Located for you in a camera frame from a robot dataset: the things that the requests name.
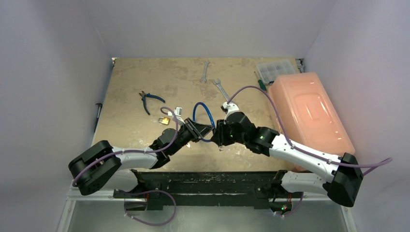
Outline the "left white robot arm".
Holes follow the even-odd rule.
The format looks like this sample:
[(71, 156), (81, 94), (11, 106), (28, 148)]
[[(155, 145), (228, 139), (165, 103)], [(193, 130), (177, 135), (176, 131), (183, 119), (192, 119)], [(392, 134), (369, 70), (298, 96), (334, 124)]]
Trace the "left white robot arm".
[(68, 169), (72, 186), (83, 196), (102, 189), (123, 189), (131, 197), (144, 193), (144, 184), (137, 180), (135, 169), (158, 169), (190, 142), (198, 142), (214, 130), (214, 126), (186, 118), (178, 129), (165, 129), (153, 143), (142, 149), (111, 146), (101, 140), (74, 158)]

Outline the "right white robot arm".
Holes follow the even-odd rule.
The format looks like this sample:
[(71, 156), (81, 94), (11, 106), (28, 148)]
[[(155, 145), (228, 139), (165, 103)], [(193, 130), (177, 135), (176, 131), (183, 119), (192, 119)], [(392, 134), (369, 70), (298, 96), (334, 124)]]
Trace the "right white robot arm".
[(274, 129), (256, 127), (242, 112), (218, 120), (211, 141), (219, 147), (239, 143), (253, 153), (284, 159), (307, 169), (304, 174), (288, 171), (283, 178), (273, 181), (271, 190), (279, 197), (288, 192), (312, 192), (353, 207), (364, 177), (354, 155), (332, 155), (287, 141)]

